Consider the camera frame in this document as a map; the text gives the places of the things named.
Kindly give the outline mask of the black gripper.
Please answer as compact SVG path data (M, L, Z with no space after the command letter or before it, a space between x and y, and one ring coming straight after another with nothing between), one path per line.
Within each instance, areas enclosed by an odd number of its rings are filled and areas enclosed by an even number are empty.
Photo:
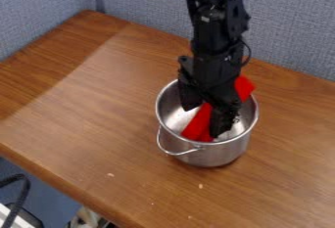
M218 138L234 127L238 111L242 106L234 98L232 85L244 66L243 50L232 49L219 55L200 55L178 58L178 89L180 105L188 112L198 108L203 101L210 102L210 135Z

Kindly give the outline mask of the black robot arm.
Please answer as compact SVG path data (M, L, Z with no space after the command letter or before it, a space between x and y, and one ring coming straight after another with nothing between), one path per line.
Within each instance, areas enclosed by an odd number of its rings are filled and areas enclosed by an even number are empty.
M182 107L207 106L207 114L183 130L190 139L210 141L234 127L242 101L250 95L240 72L251 49L243 39L250 14L243 0L186 0L194 35L190 57L178 59Z

